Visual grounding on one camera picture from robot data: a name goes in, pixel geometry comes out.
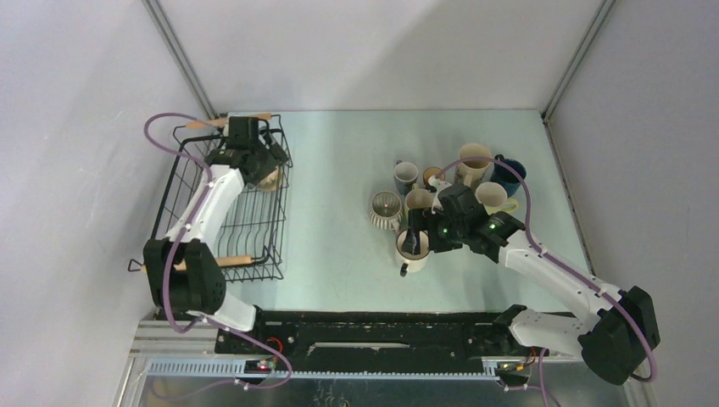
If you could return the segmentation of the light green cup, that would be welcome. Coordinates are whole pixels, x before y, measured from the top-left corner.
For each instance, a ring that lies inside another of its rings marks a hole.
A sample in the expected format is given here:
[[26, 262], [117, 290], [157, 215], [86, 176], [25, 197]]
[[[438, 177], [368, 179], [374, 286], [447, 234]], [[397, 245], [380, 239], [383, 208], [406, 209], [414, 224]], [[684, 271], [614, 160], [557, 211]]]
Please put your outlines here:
[[410, 218], [409, 212], [412, 209], [431, 209], [435, 193], [419, 187], [416, 183], [404, 198], [404, 214], [406, 219]]

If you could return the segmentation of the peach teapot-shaped cup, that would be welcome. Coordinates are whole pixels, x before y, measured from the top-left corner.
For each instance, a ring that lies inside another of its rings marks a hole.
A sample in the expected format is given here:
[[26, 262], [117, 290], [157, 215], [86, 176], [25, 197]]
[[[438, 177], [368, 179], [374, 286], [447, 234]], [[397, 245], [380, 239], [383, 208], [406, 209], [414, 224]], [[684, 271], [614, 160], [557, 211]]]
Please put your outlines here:
[[282, 168], [276, 167], [266, 178], [259, 182], [257, 188], [264, 192], [272, 192], [281, 183]]

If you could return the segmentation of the white ribbed mug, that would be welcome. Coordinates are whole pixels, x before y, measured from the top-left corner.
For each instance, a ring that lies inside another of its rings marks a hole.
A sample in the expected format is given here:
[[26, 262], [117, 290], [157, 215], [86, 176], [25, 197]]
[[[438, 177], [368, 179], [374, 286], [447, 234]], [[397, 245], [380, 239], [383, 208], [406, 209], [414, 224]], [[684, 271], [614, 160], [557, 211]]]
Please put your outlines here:
[[371, 199], [368, 216], [375, 228], [398, 234], [404, 216], [399, 195], [389, 191], [376, 193]]

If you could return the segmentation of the grey-blue small cup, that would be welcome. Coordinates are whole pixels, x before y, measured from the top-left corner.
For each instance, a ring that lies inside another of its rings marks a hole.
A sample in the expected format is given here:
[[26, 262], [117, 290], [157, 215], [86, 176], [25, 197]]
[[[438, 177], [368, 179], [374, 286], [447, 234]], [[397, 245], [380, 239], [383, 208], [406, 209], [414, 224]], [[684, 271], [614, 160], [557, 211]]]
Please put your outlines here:
[[413, 188], [419, 175], [415, 164], [398, 160], [393, 168], [393, 179], [398, 193], [406, 196]]

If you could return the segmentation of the small orange cup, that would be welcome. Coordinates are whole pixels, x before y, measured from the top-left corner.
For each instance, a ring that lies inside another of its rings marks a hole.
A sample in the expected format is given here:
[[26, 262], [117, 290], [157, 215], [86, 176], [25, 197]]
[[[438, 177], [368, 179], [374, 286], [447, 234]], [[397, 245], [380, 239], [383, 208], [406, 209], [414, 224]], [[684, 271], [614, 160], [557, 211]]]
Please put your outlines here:
[[440, 167], [432, 166], [425, 168], [422, 174], [422, 180], [425, 189], [436, 187], [440, 182], [446, 181], [446, 175]]

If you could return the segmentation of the seashell coral print mug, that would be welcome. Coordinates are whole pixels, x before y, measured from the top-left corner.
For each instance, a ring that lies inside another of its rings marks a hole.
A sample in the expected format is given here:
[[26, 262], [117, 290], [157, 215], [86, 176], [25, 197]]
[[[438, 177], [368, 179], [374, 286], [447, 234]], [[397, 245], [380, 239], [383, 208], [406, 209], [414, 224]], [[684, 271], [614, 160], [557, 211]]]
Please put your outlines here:
[[[467, 143], [459, 150], [459, 158], [471, 157], [492, 158], [491, 150], [482, 144]], [[481, 183], [490, 163], [485, 160], [470, 160], [459, 163], [455, 167], [454, 184], [463, 184], [474, 190]]]

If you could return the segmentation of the yellow-green cup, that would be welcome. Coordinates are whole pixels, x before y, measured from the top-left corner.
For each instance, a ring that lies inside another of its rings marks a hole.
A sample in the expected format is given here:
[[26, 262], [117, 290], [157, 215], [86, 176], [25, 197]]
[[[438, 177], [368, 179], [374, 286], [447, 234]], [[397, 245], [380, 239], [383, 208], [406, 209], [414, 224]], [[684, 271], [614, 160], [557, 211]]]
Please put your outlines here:
[[489, 215], [500, 211], [511, 213], [519, 208], [519, 202], [510, 198], [505, 189], [496, 182], [483, 182], [475, 190], [475, 198]]

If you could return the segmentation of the dark blue mug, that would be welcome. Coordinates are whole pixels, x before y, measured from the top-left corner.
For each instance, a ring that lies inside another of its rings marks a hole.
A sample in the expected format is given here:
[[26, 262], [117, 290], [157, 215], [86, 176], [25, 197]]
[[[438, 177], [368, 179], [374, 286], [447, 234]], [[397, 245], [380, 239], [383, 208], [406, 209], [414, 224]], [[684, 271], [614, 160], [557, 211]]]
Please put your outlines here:
[[527, 170], [521, 162], [508, 159], [502, 154], [497, 154], [494, 159], [497, 160], [497, 163], [493, 165], [489, 180], [499, 184], [511, 198], [521, 187], [521, 180], [526, 179]]

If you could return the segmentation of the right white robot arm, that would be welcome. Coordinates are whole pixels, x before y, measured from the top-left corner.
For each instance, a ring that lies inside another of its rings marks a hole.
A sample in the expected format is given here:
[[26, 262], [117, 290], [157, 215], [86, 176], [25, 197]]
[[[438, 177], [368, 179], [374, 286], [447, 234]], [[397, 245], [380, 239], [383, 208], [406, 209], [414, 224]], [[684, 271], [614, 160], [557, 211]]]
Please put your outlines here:
[[408, 227], [397, 238], [401, 254], [423, 256], [468, 247], [516, 271], [551, 293], [570, 316], [537, 312], [516, 304], [494, 322], [493, 343], [503, 354], [546, 348], [581, 358], [613, 385], [637, 379], [644, 363], [655, 364], [660, 343], [655, 307], [642, 288], [628, 290], [586, 276], [540, 245], [513, 215], [488, 206], [463, 185], [438, 189], [427, 208], [410, 209]]

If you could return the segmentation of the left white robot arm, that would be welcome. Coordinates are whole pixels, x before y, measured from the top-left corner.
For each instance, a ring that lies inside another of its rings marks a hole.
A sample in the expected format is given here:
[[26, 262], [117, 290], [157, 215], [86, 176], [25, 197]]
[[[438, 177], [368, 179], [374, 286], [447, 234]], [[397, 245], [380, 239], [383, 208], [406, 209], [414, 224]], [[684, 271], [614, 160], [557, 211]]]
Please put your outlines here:
[[235, 341], [248, 353], [258, 353], [268, 342], [267, 329], [255, 322], [259, 309], [226, 288], [215, 240], [232, 204], [246, 187], [257, 187], [290, 159], [274, 138], [283, 129], [272, 127], [274, 115], [228, 114], [222, 119], [185, 118], [192, 125], [220, 133], [220, 144], [203, 158], [180, 148], [169, 148], [150, 135], [150, 125], [163, 118], [150, 117], [144, 136], [156, 148], [194, 163], [200, 173], [198, 187], [184, 212], [161, 238], [149, 239], [143, 248], [145, 272], [153, 301], [164, 311], [174, 331], [185, 333], [199, 322], [236, 331]]

